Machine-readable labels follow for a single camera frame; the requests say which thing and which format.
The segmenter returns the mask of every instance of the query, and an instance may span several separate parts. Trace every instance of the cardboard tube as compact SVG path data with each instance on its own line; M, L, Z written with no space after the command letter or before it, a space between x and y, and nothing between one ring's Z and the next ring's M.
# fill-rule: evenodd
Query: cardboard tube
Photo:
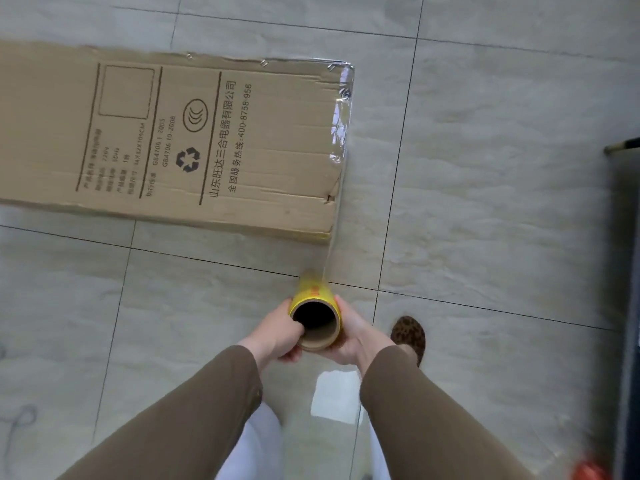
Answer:
M289 315L304 325L305 332L298 345L309 352L330 346L342 329L342 317L333 293L327 282L316 273L306 272L300 276Z

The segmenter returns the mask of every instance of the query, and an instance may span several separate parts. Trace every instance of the brown sleeve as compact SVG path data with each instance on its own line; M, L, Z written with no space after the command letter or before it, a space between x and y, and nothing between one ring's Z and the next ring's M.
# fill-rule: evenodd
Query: brown sleeve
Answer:
M394 480L532 479L503 444L431 382L402 349L382 349L360 400Z
M261 401L253 355L242 346L229 347L60 480L212 480Z

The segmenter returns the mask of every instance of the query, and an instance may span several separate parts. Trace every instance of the brown slipper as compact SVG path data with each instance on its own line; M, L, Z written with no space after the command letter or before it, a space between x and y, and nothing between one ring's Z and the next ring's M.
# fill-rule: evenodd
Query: brown slipper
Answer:
M410 346L415 354L418 355L418 366L420 366L424 350L427 347L427 338L418 320L409 316L398 318L391 330L391 340L396 345L406 344Z

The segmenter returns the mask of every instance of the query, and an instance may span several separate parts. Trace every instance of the cardboard box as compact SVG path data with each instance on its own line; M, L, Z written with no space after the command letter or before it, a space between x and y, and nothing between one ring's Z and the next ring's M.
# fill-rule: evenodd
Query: cardboard box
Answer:
M0 200L327 239L353 68L0 42Z

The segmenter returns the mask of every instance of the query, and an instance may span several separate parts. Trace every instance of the brown long-sleeved shirt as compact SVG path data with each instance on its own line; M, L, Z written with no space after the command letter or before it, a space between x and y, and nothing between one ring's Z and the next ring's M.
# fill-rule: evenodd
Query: brown long-sleeved shirt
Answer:
M394 480L524 480L513 455L400 348L375 357L360 399ZM222 351L59 480L211 480L262 401L252 354Z

